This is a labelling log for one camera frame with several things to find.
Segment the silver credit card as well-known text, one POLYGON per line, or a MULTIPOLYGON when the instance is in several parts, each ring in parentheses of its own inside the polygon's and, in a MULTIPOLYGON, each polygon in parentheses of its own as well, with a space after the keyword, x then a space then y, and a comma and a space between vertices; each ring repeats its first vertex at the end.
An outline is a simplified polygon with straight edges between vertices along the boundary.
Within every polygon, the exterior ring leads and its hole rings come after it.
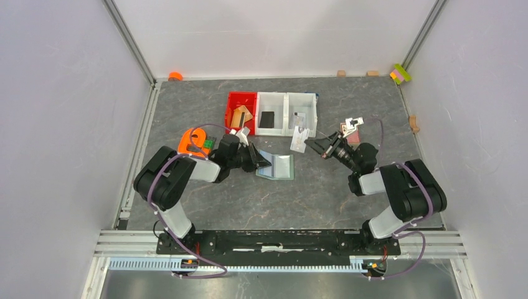
POLYGON ((290 116, 289 128, 294 129, 296 126, 298 128, 307 128, 306 120, 304 112, 293 112, 290 116))
POLYGON ((290 150, 304 153, 306 150, 305 141, 309 137, 309 129, 304 127, 295 126, 293 129, 293 136, 290 144, 290 150))

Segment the gold credit card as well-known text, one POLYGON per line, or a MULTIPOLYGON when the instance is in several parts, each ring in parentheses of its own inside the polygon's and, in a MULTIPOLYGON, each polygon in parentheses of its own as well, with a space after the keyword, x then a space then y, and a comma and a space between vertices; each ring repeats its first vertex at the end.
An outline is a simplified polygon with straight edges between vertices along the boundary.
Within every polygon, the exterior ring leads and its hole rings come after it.
POLYGON ((253 115, 251 114, 251 111, 249 109, 247 109, 247 110, 248 110, 248 113, 246 114, 246 119, 245 119, 246 122, 250 121, 253 118, 253 115))
POLYGON ((231 127, 232 128, 242 128, 244 123, 246 122, 246 114, 248 113, 248 110, 246 106, 241 105, 233 110, 232 114, 232 120, 231 120, 231 127))

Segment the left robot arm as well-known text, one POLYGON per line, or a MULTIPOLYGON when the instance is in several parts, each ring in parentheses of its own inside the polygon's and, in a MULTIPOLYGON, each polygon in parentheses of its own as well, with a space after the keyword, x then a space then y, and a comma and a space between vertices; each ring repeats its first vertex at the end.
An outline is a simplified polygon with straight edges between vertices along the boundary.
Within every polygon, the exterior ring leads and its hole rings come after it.
POLYGON ((208 158, 162 146, 135 177, 133 189, 159 218, 172 237, 172 246, 179 253, 188 254, 196 245, 196 238, 191 234, 194 225, 180 203, 188 182, 221 183, 233 169, 251 173, 270 166, 271 162, 253 143, 244 143, 238 136, 226 134, 208 158))

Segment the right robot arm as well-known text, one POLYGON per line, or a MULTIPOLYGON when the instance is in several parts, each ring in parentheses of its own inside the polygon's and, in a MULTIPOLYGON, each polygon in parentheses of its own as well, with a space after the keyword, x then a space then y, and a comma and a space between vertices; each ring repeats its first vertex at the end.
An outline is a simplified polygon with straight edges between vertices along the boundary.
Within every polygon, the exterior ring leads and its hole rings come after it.
POLYGON ((447 207, 445 192, 421 159, 378 166, 379 151, 374 145, 353 147, 338 131, 326 138, 306 140, 305 144, 322 158, 335 158, 351 170, 351 193, 387 195, 388 208, 365 221, 360 229, 359 244, 367 254, 376 254, 385 242, 447 207))

